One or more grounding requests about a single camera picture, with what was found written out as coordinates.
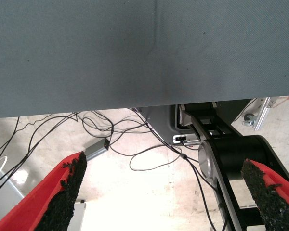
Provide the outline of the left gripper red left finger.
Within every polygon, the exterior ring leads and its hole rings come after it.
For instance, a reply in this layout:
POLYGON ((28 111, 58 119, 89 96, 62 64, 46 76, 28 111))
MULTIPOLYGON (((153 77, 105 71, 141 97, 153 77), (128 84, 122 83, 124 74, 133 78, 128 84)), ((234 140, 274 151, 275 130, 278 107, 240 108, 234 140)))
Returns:
POLYGON ((0 231, 66 231, 86 168, 83 151, 64 158, 0 220, 0 231))

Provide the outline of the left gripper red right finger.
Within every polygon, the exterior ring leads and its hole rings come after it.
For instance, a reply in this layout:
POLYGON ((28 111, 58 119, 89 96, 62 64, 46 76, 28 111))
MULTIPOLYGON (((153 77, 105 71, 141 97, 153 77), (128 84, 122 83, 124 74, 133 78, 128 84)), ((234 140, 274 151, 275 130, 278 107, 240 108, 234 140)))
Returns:
POLYGON ((289 181, 273 169, 246 159, 241 175, 267 231, 289 231, 289 181))

